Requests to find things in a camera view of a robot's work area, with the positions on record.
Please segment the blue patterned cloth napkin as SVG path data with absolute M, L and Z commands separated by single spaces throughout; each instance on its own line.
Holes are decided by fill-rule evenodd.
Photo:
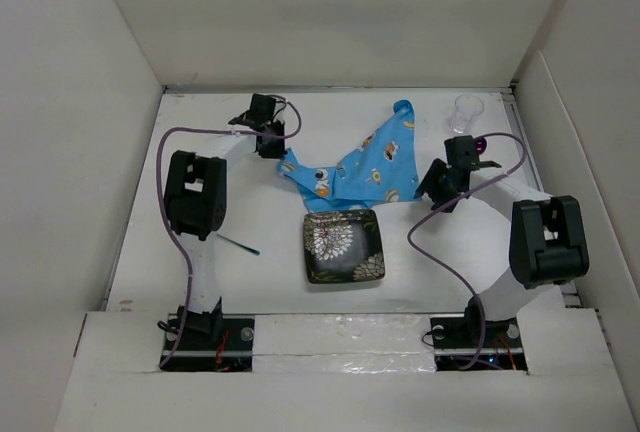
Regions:
M 289 149 L 277 170 L 296 184 L 312 213 L 411 202 L 419 185 L 414 126 L 413 105 L 400 100 L 393 115 L 336 165 L 304 166 Z

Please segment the black floral square plate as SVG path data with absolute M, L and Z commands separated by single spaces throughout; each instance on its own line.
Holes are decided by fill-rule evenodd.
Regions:
M 308 213 L 302 234 L 309 283 L 364 283 L 385 277 L 380 226 L 372 209 Z

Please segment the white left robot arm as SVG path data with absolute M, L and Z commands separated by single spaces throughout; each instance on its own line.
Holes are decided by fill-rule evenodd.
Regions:
M 180 241 L 189 235 L 205 242 L 226 218 L 228 173 L 245 157 L 279 159 L 285 141 L 299 134 L 302 118 L 287 98 L 274 94 L 252 95 L 246 111 L 233 117 L 226 129 L 176 126 L 159 139 L 155 158 L 155 188 L 162 225 L 185 261 L 187 282 L 184 303 L 177 310 L 177 324 L 161 329 L 179 342 L 185 335 L 193 296 L 196 267 L 192 254 Z M 162 174 L 164 148 L 174 134 L 208 135 L 213 138 L 210 157 L 177 150 L 172 153 L 166 175 Z

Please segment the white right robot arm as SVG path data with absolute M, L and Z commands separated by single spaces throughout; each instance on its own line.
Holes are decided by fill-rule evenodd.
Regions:
M 541 293 L 587 274 L 590 258 L 579 201 L 552 196 L 484 160 L 487 135 L 445 140 L 446 157 L 432 162 L 415 191 L 432 202 L 430 218 L 476 198 L 510 223 L 508 267 L 491 286 L 472 292 L 456 332 L 483 346 Z

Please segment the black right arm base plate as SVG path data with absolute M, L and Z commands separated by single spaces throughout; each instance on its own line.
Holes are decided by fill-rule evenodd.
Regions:
M 519 324 L 516 318 L 488 322 L 482 347 L 478 330 L 458 315 L 435 315 L 423 343 L 431 347 L 438 372 L 445 371 L 526 371 Z

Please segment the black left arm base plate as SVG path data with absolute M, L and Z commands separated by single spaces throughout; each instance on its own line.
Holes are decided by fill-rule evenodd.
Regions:
M 164 333 L 159 369 L 166 372 L 251 372 L 255 318 L 253 316 L 224 316 L 222 331 L 217 338 L 189 331 L 183 332 L 175 352 L 171 352 L 178 331 L 178 320 L 169 316 L 160 321 Z

